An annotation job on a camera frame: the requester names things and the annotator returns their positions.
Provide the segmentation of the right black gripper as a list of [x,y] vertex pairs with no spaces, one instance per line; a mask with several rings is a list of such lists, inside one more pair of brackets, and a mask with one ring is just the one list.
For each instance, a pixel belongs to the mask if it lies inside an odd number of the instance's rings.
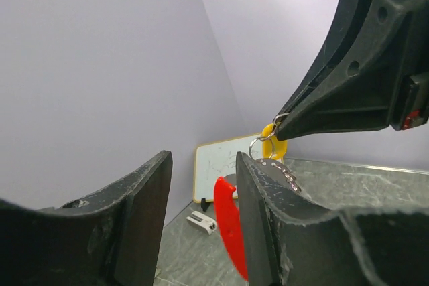
[[275,115],[279,140],[428,122],[428,0],[339,0],[303,81]]

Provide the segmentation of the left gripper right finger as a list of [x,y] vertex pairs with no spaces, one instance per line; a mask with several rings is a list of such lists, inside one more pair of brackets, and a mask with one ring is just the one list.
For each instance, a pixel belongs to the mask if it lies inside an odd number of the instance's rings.
[[427,285],[428,174],[236,157],[250,285]]

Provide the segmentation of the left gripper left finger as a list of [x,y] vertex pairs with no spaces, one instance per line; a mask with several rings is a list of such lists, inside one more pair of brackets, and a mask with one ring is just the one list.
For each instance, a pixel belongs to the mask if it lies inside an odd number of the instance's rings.
[[161,151],[59,208],[1,201],[2,285],[152,285],[173,159]]

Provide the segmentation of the saw keychain with red handle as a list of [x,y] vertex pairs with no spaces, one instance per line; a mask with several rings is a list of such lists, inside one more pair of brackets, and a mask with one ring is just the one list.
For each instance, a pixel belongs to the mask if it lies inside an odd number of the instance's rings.
[[241,186],[238,204],[233,198],[236,191],[225,177],[216,180],[214,210],[229,258],[250,285],[279,285],[267,204],[251,178]]

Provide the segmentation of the yellow capped key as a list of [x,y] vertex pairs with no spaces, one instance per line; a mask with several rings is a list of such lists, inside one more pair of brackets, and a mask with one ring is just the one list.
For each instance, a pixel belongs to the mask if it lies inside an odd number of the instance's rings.
[[275,125],[270,123],[261,132],[262,157],[282,162],[288,148],[288,142],[279,141],[274,129]]

